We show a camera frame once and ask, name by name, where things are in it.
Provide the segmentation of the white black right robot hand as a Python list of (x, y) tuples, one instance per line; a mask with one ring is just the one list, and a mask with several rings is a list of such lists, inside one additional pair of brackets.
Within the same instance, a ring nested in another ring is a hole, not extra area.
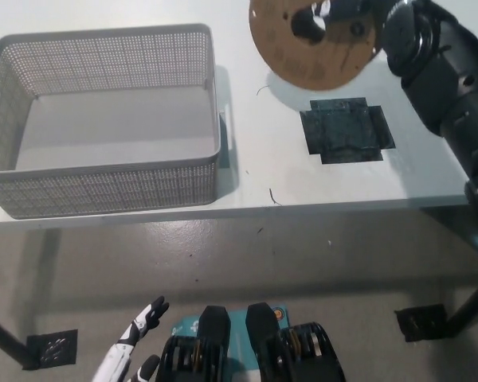
[(371, 12), (379, 13), (386, 5), (387, 1), (333, 0), (313, 2), (310, 9), (314, 16), (324, 21), (343, 21)]

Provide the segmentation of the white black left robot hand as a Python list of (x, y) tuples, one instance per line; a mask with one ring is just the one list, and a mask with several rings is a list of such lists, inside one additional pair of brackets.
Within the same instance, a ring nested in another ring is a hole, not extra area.
[(131, 364), (131, 355), (149, 330), (159, 325), (169, 303), (163, 296), (147, 305), (128, 325), (124, 333), (113, 344), (102, 360), (92, 381), (125, 381)]

